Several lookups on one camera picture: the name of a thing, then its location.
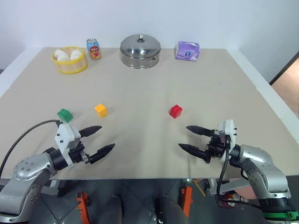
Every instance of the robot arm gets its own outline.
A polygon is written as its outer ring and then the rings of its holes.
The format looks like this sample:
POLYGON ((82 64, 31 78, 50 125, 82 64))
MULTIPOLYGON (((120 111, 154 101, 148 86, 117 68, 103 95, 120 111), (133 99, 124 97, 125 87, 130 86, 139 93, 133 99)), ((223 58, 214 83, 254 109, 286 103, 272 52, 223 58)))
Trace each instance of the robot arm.
POLYGON ((299 214, 291 202, 285 175, 273 164, 271 156, 266 151, 235 144, 236 128, 232 120, 221 122, 218 130, 198 126, 187 128, 196 134, 211 137, 211 140, 206 145, 205 151, 187 144, 179 146, 188 153, 202 158, 206 163, 210 162, 211 157, 220 157, 223 161, 228 150, 230 165, 246 172, 263 215, 269 223, 291 223, 299 220, 299 214))
POLYGON ((74 126, 61 124, 55 136, 59 149, 45 152, 20 161, 14 168, 11 180, 0 191, 0 223, 26 222, 40 197, 44 184, 57 172, 74 163, 95 163, 106 156, 115 144, 98 150, 90 156, 84 152, 81 137, 87 137, 100 126, 78 131, 74 126))

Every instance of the table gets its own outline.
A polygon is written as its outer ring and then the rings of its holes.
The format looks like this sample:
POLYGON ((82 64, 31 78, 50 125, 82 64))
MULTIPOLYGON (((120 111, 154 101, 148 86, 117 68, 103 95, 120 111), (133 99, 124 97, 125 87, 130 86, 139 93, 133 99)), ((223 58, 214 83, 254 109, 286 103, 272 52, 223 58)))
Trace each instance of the table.
MULTIPOLYGON (((116 146, 99 162, 76 164, 55 179, 218 177, 222 164, 217 159, 205 164, 178 143, 204 149, 209 138, 185 127, 214 129, 225 119, 238 128, 237 144, 258 146, 286 175, 299 174, 299 145, 225 49, 203 49, 197 62, 175 60, 172 49, 162 49, 160 62, 146 70, 125 66, 119 49, 102 49, 102 58, 89 60, 76 75, 55 70, 54 50, 43 48, 0 98, 0 160, 25 130, 57 119, 65 108, 74 116, 70 124, 79 129, 103 126, 82 139, 87 153, 116 146), (102 119, 94 111, 99 103, 109 112, 102 119), (168 112, 176 104, 183 112, 174 119, 168 112)), ((9 178, 22 158, 57 147, 56 129, 48 124, 28 134, 11 154, 3 177, 9 178)), ((238 176, 239 169, 227 169, 226 177, 238 176)))

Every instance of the yellow block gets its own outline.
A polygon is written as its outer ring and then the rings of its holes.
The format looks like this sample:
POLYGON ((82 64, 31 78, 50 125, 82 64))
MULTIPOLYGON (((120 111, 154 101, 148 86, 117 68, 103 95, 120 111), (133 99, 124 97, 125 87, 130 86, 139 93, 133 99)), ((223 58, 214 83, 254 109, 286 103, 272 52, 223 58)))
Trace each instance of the yellow block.
POLYGON ((95 106, 94 109, 101 118, 108 115, 107 108, 103 104, 99 104, 99 105, 95 106))

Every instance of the stainless steel pot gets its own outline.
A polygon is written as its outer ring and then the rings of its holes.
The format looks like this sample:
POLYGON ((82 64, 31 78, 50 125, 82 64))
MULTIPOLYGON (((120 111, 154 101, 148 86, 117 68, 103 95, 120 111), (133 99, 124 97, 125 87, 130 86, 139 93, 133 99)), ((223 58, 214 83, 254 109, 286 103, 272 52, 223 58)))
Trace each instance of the stainless steel pot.
POLYGON ((159 62, 161 45, 150 35, 135 34, 121 42, 121 60, 134 69, 148 69, 159 62))

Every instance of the purple tissue box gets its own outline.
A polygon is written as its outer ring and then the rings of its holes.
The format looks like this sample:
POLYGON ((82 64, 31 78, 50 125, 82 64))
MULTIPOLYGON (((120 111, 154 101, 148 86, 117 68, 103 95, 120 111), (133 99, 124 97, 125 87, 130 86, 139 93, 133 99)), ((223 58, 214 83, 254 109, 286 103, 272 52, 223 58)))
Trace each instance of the purple tissue box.
POLYGON ((198 43, 179 41, 176 45, 176 59, 197 61, 199 53, 198 43))

